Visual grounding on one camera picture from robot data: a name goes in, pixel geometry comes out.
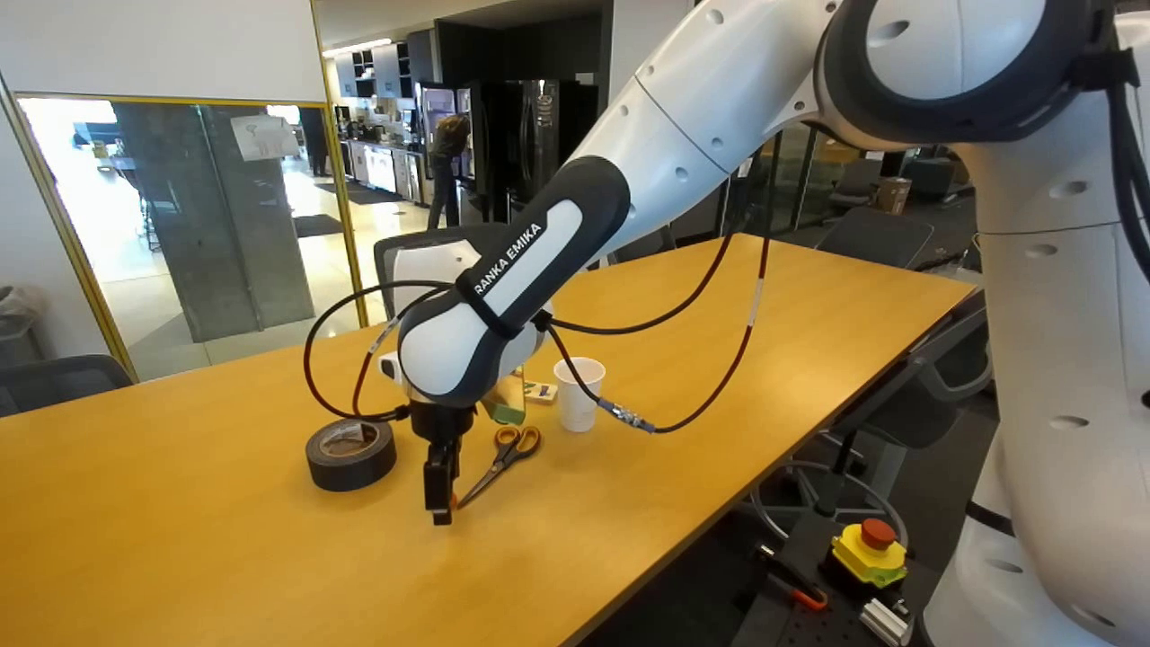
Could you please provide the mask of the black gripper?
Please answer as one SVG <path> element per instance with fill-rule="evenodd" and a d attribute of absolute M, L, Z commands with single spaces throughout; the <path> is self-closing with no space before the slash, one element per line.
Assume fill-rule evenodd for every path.
<path fill-rule="evenodd" d="M 415 435 L 427 442 L 424 461 L 424 512 L 436 524 L 452 524 L 455 514 L 455 473 L 459 473 L 459 439 L 471 430 L 471 405 L 415 405 Z"/>

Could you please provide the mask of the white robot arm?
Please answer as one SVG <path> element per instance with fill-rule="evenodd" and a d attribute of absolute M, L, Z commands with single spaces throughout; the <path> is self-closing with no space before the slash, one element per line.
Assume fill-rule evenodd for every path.
<path fill-rule="evenodd" d="M 1150 647 L 1147 18 L 1113 0 L 700 0 L 554 180 L 417 307 L 415 394 L 473 404 L 586 264 L 791 122 L 975 180 L 1000 430 L 936 643 Z"/>

